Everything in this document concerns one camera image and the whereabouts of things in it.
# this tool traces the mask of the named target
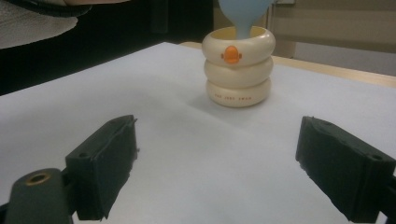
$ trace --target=table surface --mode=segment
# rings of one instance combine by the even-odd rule
[[[396,89],[277,63],[268,99],[228,108],[207,97],[204,61],[162,43],[1,96],[0,203],[15,180],[63,169],[105,122],[133,114],[141,151],[103,223],[348,223],[294,159],[301,119],[396,158]]]

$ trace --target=dark background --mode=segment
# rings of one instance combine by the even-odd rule
[[[131,0],[93,6],[78,18],[74,29],[63,35],[0,49],[0,95],[67,76],[164,41],[202,42],[213,30],[212,0],[168,0],[167,10],[163,7],[165,1]]]

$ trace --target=brass insert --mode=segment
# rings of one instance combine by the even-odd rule
[[[27,186],[34,186],[34,185],[39,185],[44,182],[46,182],[48,179],[50,179],[50,175],[47,173],[40,173],[37,175],[32,175],[27,181],[26,185]]]

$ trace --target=cream ring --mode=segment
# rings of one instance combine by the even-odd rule
[[[212,83],[226,88],[245,88],[264,82],[273,70],[272,57],[249,66],[219,66],[205,61],[205,74]]]
[[[205,57],[212,63],[227,66],[245,66],[268,58],[275,48],[274,35],[253,26],[249,39],[235,39],[235,28],[227,27],[208,34],[202,43]]]
[[[270,78],[267,78],[259,85],[242,89],[226,89],[217,86],[210,81],[206,82],[206,92],[209,95],[209,98],[219,105],[229,107],[255,105],[264,100],[269,95],[270,90]]]

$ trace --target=orange logo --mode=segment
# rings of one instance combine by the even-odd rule
[[[239,63],[242,54],[238,52],[236,46],[229,46],[225,49],[224,53],[221,54],[221,58],[224,59],[226,63]]]

